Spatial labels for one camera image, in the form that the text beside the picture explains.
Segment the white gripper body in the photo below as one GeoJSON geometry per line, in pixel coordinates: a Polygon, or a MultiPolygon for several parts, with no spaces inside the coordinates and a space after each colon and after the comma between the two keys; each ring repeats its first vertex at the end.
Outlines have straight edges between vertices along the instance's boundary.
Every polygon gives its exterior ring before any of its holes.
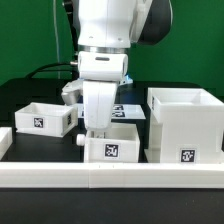
{"type": "Polygon", "coordinates": [[[89,131],[105,132],[111,124],[116,82],[75,80],[68,82],[61,96],[66,105],[74,105],[83,96],[84,123],[89,131]]]}

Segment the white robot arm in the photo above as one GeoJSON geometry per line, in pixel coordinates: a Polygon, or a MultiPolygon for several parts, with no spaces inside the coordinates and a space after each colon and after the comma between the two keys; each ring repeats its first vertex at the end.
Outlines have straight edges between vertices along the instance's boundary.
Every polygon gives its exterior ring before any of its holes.
{"type": "Polygon", "coordinates": [[[106,131],[133,43],[154,45],[170,31],[170,0],[64,0],[83,81],[85,127],[106,131]]]}

